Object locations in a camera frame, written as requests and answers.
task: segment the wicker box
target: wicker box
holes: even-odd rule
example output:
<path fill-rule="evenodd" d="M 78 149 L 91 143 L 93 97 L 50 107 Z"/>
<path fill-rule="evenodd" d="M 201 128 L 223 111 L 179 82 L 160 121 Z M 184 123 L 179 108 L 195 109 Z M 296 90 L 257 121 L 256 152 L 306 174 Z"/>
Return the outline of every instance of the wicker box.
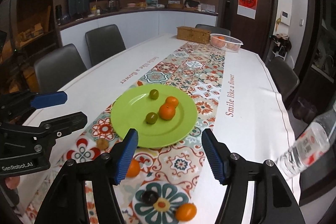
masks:
<path fill-rule="evenodd" d="M 177 39 L 208 44 L 210 31 L 192 27 L 177 27 Z"/>

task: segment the wooden door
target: wooden door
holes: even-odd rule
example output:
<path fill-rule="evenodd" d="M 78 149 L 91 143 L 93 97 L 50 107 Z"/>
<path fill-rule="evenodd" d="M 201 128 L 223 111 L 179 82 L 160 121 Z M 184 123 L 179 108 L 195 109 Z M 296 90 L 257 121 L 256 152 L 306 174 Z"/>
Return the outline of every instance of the wooden door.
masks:
<path fill-rule="evenodd" d="M 237 14 L 238 0 L 223 0 L 220 27 L 229 29 L 231 36 L 243 42 L 243 49 L 257 53 L 261 58 L 266 48 L 274 0 L 257 0 L 255 19 Z"/>

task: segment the kettle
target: kettle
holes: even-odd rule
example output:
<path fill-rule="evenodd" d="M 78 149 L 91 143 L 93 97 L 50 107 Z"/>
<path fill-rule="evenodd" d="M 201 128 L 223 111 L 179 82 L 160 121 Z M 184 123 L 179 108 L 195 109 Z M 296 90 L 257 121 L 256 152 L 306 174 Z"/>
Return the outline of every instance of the kettle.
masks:
<path fill-rule="evenodd" d="M 120 2 L 119 0 L 110 0 L 109 1 L 109 11 L 117 12 L 119 11 Z"/>

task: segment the tangerine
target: tangerine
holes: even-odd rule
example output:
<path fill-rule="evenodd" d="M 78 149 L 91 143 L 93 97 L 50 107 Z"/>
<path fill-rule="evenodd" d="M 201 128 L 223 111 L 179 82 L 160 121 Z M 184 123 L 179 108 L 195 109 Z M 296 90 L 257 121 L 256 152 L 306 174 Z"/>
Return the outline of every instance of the tangerine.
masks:
<path fill-rule="evenodd" d="M 175 218 L 178 221 L 190 221 L 197 213 L 197 208 L 193 203 L 185 203 L 181 205 L 175 213 Z"/>
<path fill-rule="evenodd" d="M 179 100 L 173 96 L 169 96 L 166 99 L 166 103 L 171 104 L 176 108 L 179 105 Z"/>
<path fill-rule="evenodd" d="M 127 174 L 126 174 L 126 177 L 127 178 L 134 178 L 136 177 L 137 175 L 139 175 L 140 173 L 140 163 L 135 160 L 135 159 L 132 159 L 131 160 L 131 163 L 128 167 L 128 171 L 127 171 Z"/>
<path fill-rule="evenodd" d="M 163 104 L 160 106 L 159 116 L 164 120 L 171 120 L 175 116 L 175 107 L 171 104 Z"/>

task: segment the plastic water bottle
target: plastic water bottle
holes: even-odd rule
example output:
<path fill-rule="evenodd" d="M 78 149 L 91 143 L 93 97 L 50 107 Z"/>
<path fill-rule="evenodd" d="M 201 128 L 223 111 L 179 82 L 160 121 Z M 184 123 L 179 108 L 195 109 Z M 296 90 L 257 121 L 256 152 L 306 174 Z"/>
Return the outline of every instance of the plastic water bottle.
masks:
<path fill-rule="evenodd" d="M 317 116 L 296 142 L 277 160 L 276 165 L 288 180 L 314 164 L 333 144 L 336 133 L 336 102 Z"/>

